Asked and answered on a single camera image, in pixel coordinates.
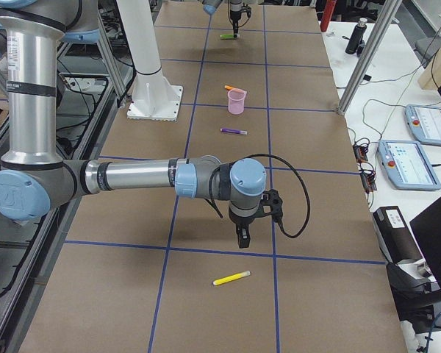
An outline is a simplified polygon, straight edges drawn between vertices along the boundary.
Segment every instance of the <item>cup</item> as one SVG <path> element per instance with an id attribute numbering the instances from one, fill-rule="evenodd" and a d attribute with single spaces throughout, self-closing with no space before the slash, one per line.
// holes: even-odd
<path id="1" fill-rule="evenodd" d="M 227 92 L 227 97 L 229 97 L 228 109 L 231 114 L 243 113 L 246 95 L 247 92 L 245 90 L 239 90 L 238 88 L 234 88 Z"/>

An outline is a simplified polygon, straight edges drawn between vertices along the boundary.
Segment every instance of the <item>purple marker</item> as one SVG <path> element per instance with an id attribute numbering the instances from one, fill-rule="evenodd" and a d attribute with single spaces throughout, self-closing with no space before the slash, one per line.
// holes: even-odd
<path id="1" fill-rule="evenodd" d="M 245 130 L 228 129 L 226 127 L 220 128 L 220 132 L 227 132 L 229 134 L 237 134 L 237 135 L 247 135 L 248 134 Z"/>

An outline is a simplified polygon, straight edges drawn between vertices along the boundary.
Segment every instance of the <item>blue cable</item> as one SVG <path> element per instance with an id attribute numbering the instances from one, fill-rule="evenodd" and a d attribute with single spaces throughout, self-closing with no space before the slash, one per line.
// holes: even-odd
<path id="1" fill-rule="evenodd" d="M 429 343 L 431 342 L 431 334 L 433 333 L 433 329 L 436 326 L 436 322 L 438 321 L 440 316 L 441 316 L 441 311 L 438 315 L 436 315 L 433 322 L 431 323 L 431 328 L 429 329 L 428 337 L 425 337 L 425 339 L 426 339 L 426 347 L 425 347 L 425 351 L 424 351 L 425 353 L 428 353 Z"/>

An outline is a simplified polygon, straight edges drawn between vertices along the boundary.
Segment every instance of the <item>red cylinder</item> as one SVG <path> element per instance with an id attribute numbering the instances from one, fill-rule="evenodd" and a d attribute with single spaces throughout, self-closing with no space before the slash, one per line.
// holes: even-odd
<path id="1" fill-rule="evenodd" d="M 320 22 L 320 30 L 322 32 L 326 32 L 327 28 L 329 28 L 331 16 L 333 15 L 333 10 L 335 9 L 336 4 L 337 0 L 327 0 L 325 10 L 323 11 L 322 15 L 322 21 Z"/>

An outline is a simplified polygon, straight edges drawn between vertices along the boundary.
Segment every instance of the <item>yellow marker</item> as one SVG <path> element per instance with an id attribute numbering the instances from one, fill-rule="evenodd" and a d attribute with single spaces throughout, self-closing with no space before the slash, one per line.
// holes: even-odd
<path id="1" fill-rule="evenodd" d="M 240 272 L 239 274 L 232 274 L 231 276 L 217 279 L 214 282 L 212 282 L 212 284 L 213 285 L 223 285 L 224 283 L 232 282 L 232 281 L 235 281 L 236 279 L 248 277 L 250 275 L 251 275 L 250 271 Z"/>

